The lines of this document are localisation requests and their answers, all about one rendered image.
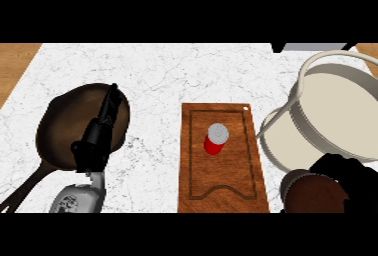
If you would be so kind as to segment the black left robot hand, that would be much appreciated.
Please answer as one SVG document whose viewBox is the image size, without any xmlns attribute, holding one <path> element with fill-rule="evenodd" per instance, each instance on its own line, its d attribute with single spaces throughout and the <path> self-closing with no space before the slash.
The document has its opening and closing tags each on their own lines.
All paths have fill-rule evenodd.
<svg viewBox="0 0 378 256">
<path fill-rule="evenodd" d="M 105 169 L 120 103 L 118 86 L 113 84 L 104 97 L 98 117 L 89 122 L 82 140 L 71 144 L 79 173 L 102 172 Z"/>
</svg>

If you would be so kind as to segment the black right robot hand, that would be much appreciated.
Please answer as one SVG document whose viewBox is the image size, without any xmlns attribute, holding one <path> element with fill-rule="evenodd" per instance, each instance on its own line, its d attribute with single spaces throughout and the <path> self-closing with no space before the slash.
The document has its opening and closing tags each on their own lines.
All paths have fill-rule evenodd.
<svg viewBox="0 0 378 256">
<path fill-rule="evenodd" d="M 346 213 L 378 213 L 378 172 L 355 158 L 327 153 L 310 167 L 310 172 L 334 179 L 349 198 Z"/>
</svg>

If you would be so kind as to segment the brown cupcake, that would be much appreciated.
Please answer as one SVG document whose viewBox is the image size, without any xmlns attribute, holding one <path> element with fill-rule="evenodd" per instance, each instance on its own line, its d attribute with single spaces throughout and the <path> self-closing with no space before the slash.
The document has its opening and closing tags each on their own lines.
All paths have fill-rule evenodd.
<svg viewBox="0 0 378 256">
<path fill-rule="evenodd" d="M 281 182 L 285 213 L 343 213 L 349 198 L 337 181 L 328 176 L 297 169 Z"/>
</svg>

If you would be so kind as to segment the brown wooden cutting board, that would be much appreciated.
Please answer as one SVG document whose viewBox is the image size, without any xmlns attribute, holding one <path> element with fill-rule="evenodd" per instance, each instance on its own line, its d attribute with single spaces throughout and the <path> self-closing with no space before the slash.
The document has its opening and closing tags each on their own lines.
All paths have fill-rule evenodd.
<svg viewBox="0 0 378 256">
<path fill-rule="evenodd" d="M 229 138 L 220 152 L 206 152 L 207 130 L 222 123 Z M 268 213 L 251 105 L 183 103 L 179 212 Z"/>
</svg>

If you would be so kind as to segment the dark brown frying pan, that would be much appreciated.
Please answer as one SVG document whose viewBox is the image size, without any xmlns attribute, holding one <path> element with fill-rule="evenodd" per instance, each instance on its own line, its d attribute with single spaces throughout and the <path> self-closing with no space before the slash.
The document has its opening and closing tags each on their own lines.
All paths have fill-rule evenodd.
<svg viewBox="0 0 378 256">
<path fill-rule="evenodd" d="M 0 203 L 0 212 L 12 213 L 17 211 L 33 188 L 52 172 L 58 170 L 77 172 L 71 144 L 82 140 L 89 122 L 98 117 L 110 86 L 102 83 L 83 85 L 50 101 L 36 135 L 37 152 L 42 158 L 40 167 Z M 121 91 L 120 96 L 121 103 L 113 129 L 111 153 L 124 144 L 130 123 L 130 106 Z"/>
</svg>

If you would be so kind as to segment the red can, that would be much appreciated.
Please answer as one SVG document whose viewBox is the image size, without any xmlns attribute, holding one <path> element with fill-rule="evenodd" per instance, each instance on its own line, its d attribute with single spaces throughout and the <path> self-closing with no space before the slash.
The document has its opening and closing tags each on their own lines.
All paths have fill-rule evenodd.
<svg viewBox="0 0 378 256">
<path fill-rule="evenodd" d="M 207 129 L 204 150 L 210 155 L 217 155 L 229 139 L 229 130 L 222 123 L 213 123 Z"/>
</svg>

